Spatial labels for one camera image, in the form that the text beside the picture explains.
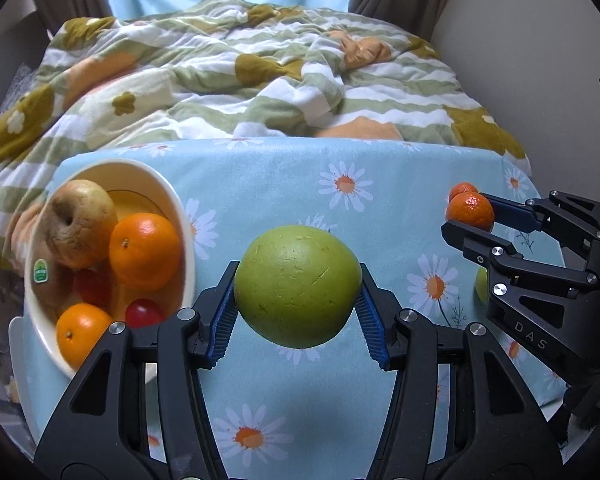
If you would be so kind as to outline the small mandarin front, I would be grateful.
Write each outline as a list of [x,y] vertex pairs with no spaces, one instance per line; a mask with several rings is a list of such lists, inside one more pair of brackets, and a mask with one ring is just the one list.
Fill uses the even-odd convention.
[[494,209],[486,196],[478,192],[455,195],[445,211],[446,221],[458,221],[490,232],[495,223]]

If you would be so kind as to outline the small mandarin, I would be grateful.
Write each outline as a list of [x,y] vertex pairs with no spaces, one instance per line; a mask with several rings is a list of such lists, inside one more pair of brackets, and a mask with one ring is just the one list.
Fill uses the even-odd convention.
[[478,191],[478,188],[475,185],[469,182],[460,182],[457,185],[454,185],[449,192],[448,202],[450,202],[455,196],[463,194],[463,193],[475,193]]
[[494,209],[486,196],[478,192],[455,195],[445,211],[446,221],[458,221],[490,232],[495,223]]

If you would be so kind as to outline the small green apple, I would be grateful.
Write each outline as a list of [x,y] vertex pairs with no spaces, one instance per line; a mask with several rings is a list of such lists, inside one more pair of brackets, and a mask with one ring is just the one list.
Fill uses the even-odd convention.
[[478,267],[475,278],[475,293],[482,304],[489,301],[489,277],[488,271],[482,266]]

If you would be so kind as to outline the small red cherry tomato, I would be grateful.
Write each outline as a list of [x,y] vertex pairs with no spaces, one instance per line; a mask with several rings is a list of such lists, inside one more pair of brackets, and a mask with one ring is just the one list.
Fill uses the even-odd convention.
[[166,318],[154,300],[138,298],[125,309],[124,320],[131,328],[141,328],[162,323]]

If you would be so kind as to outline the orange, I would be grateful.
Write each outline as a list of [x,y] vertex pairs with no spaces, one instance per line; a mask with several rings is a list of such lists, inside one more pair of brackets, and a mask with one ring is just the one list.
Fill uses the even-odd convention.
[[99,307],[79,302],[58,318],[56,341],[62,358],[78,370],[114,319]]
[[155,292],[172,280],[180,270],[182,253],[175,226],[151,212],[119,221],[109,240],[109,263],[117,281],[146,292]]

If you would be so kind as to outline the large red tomato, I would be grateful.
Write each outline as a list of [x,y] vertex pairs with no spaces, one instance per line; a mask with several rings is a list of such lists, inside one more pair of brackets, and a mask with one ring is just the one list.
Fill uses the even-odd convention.
[[74,291],[87,304],[108,310],[112,299],[112,284],[107,268],[82,269],[73,279]]

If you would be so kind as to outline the brown kiwi with sticker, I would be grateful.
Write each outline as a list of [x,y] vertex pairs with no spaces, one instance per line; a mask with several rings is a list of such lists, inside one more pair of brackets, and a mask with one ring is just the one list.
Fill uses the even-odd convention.
[[38,242],[32,252],[32,289],[39,302],[60,309],[73,290],[73,272],[59,263],[45,242]]

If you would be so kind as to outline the large green apple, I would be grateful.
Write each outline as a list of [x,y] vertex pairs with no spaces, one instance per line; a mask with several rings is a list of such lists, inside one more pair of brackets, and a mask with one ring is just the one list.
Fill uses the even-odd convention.
[[306,349],[346,325],[362,286],[352,250],[312,226],[278,226],[247,248],[234,278],[236,306],[260,336]]

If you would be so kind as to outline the wrinkled brown apple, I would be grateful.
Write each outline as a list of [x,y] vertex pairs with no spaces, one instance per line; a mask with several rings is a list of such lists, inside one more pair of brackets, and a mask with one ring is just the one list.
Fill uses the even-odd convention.
[[41,222],[45,243],[56,260],[80,270],[108,258],[118,216],[104,188],[91,180],[74,179],[50,196]]

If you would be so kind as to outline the small mandarin back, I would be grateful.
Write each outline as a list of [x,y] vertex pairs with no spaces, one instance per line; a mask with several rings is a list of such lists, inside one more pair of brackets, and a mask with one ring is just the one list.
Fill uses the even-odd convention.
[[463,194],[463,193],[475,193],[478,191],[478,188],[475,185],[469,182],[460,182],[457,185],[454,185],[449,192],[448,202],[450,202],[455,196]]

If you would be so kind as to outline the blue daisy tablecloth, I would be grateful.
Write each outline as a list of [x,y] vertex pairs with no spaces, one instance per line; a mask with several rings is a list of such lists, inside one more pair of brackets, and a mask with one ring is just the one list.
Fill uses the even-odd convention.
[[[451,188],[521,202],[535,196],[525,164],[476,148],[400,141],[245,138],[179,140],[108,148],[65,160],[53,188],[112,160],[142,162],[178,194],[193,233],[197,290],[214,286],[251,242],[278,226],[326,232],[368,265],[378,285],[430,321],[462,328],[484,317],[478,266],[445,244],[440,228]],[[200,375],[227,472],[245,479],[363,477],[387,415],[393,374],[370,358],[347,297],[350,261],[310,252],[306,270],[276,268],[275,245],[257,284],[280,292],[300,324],[328,330],[307,349],[269,342],[238,322],[226,356]]]

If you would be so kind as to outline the yellow duck bowl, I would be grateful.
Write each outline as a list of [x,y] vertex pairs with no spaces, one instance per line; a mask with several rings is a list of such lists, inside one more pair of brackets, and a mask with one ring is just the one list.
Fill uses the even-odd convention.
[[190,305],[193,230],[174,188],[143,162],[109,159],[50,194],[26,262],[26,312],[52,362],[73,377],[108,321],[140,324]]

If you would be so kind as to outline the green striped floral quilt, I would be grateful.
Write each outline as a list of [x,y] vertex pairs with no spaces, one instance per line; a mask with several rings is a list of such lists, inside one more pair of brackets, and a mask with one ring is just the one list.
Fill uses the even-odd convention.
[[21,271],[46,186],[106,148],[162,157],[173,141],[373,136],[484,148],[531,169],[432,45],[329,9],[204,0],[122,20],[73,18],[0,115],[0,269]]

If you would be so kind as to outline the grey patterned pillow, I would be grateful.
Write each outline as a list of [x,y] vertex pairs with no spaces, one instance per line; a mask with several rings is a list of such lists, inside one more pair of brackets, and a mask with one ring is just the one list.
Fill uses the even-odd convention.
[[15,102],[25,96],[35,86],[35,70],[26,64],[19,64],[0,104],[0,116]]

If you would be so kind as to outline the grey bed headboard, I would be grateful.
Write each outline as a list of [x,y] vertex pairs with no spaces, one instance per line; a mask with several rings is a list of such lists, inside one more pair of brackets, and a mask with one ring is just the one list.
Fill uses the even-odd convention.
[[34,11],[0,37],[0,104],[19,64],[36,70],[50,42],[38,12]]

